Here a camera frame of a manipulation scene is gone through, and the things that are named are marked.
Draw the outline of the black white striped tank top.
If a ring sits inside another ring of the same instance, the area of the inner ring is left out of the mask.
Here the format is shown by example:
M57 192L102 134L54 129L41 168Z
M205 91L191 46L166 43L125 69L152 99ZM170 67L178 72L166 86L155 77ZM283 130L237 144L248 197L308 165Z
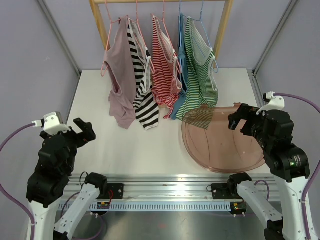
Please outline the black white striped tank top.
M128 22L127 38L136 81L133 107L137 121L147 131L159 124L159 106L152 93L152 57L138 24L131 19Z

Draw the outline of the mauve pink tank top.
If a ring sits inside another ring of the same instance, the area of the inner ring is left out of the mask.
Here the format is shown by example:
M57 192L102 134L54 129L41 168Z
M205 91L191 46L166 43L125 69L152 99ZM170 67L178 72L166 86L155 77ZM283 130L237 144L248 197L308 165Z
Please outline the mauve pink tank top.
M109 115L118 126L128 129L136 119L133 102L136 98L136 77L128 40L129 17L119 21L114 44L106 50L103 65L107 67L111 79Z

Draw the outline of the red white striped tank top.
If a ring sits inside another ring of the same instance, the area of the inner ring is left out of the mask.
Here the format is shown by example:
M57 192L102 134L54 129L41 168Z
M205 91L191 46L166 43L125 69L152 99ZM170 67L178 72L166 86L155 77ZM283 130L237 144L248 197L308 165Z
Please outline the red white striped tank top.
M152 16L152 94L156 103L168 109L164 119L169 119L174 105L180 97L183 88L178 78L179 60L171 40L162 31L160 20Z

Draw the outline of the blue tank top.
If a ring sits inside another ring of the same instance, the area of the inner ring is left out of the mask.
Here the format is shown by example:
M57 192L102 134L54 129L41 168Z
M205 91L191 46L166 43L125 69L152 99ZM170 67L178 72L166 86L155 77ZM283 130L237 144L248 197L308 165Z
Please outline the blue tank top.
M180 110L181 106L184 104L186 98L187 98L187 92L188 92L188 68L187 68L187 59L186 59L186 53L185 53L185 43L184 43L184 16L182 13L179 14L178 18L178 60L181 67L181 73L178 74L178 79L182 83L182 89L179 93L179 98L174 104L174 108L172 111L172 114L170 118L172 120L177 119L178 111Z

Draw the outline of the pink wire hanger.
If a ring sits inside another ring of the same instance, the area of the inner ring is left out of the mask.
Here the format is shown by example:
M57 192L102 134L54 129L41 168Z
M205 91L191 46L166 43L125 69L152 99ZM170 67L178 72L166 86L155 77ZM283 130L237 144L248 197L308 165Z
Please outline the pink wire hanger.
M102 77L105 76L107 70L110 73L117 74L120 71L125 70L126 60L128 57L128 43L126 40L126 28L128 27L129 17L125 15L123 17L118 18L117 20L113 20L111 17L111 13L108 8L108 1L104 1L108 19L110 22L109 32L107 35L107 42L105 46L105 52L103 56L103 61L100 69L100 75ZM118 23L118 30L114 38L113 46L110 46L110 37L113 25Z
M176 57L177 60L178 60L178 55L177 55L176 50L175 50L175 48L174 48L174 46L173 46L172 40L171 40L171 38L170 38L168 29L167 29L166 21L165 21L166 1L165 1L165 0L162 0L161 2L163 3L162 18L158 18L158 17L155 16L153 13L151 13L150 16L151 16L152 18L156 18L157 20L159 20L159 21L161 21L161 22L163 23L166 36L167 36L167 38L168 38L168 40L169 40L169 43L170 43L170 45L171 45L171 47L172 47L172 49L173 49L173 56Z
M141 27L140 27L139 12L138 12L138 0L135 0L135 18L136 18L135 22L137 24L139 34L140 34L140 36L141 36L141 38L143 40L144 46L147 47L147 44L145 42ZM150 63L151 63L151 72L152 72L152 74L154 74L155 73L155 67L154 67L154 64L153 64L152 60L150 60Z

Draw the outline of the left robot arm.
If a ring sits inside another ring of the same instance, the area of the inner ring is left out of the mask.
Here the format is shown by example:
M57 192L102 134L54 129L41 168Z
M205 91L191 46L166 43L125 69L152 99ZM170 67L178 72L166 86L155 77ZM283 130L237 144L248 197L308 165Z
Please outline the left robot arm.
M90 173L77 198L67 212L55 221L65 187L74 170L78 149L96 139L90 122L81 118L73 121L81 132L76 133L65 124L55 122L53 131L43 130L42 148L38 163L27 182L26 198L34 216L28 234L36 240L71 240L81 219L96 199L108 194L107 177Z

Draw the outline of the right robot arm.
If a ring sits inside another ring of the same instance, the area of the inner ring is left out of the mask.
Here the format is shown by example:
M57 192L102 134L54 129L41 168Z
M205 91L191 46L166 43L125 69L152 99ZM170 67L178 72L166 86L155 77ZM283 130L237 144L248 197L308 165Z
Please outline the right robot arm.
M235 130L244 120L240 132L253 137L263 150L263 158L277 185L281 210L278 212L256 190L247 173L231 175L227 193L241 197L264 227L267 240L318 240L307 193L312 176L306 153L292 143L294 123L282 110L259 111L242 103L228 116L228 128Z

